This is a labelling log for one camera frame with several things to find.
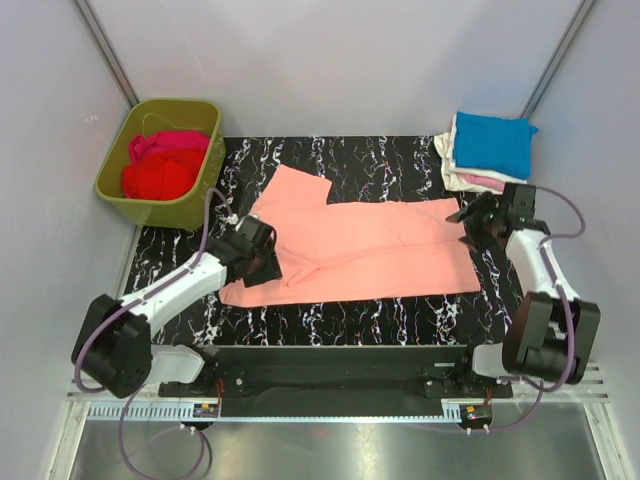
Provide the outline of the salmon pink t shirt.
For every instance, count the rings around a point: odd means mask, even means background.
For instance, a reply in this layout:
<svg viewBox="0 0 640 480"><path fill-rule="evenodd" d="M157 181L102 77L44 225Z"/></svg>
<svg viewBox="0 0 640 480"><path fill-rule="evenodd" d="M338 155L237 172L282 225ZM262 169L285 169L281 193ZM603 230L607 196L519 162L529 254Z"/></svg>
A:
<svg viewBox="0 0 640 480"><path fill-rule="evenodd" d="M455 199L330 203L332 183L281 165L251 211L277 234L282 277L220 293L226 305L272 305L472 293L480 289Z"/></svg>

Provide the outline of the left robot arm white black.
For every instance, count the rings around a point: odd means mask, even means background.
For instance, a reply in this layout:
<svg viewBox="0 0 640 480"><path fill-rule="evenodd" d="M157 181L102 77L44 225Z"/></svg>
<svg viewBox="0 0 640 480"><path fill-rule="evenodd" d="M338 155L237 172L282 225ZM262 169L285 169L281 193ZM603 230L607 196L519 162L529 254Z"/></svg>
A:
<svg viewBox="0 0 640 480"><path fill-rule="evenodd" d="M187 307L227 285L281 278L276 241L274 227L245 216L221 237L203 236L199 249L160 280L121 298L95 298L71 354L78 389L120 399L151 384L184 396L208 394L216 382L214 354L153 339Z"/></svg>

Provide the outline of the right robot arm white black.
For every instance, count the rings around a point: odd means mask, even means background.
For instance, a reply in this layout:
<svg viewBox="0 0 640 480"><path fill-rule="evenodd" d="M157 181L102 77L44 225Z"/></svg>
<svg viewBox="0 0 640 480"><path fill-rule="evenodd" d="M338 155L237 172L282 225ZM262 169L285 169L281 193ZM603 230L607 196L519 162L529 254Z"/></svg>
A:
<svg viewBox="0 0 640 480"><path fill-rule="evenodd" d="M503 341L469 346L456 363L452 376L463 395L514 380L551 393L584 376L601 312L562 272L553 251L557 236L535 213L538 191L508 183L501 196L485 192L446 219L463 225L460 241L471 250L502 248L524 294Z"/></svg>

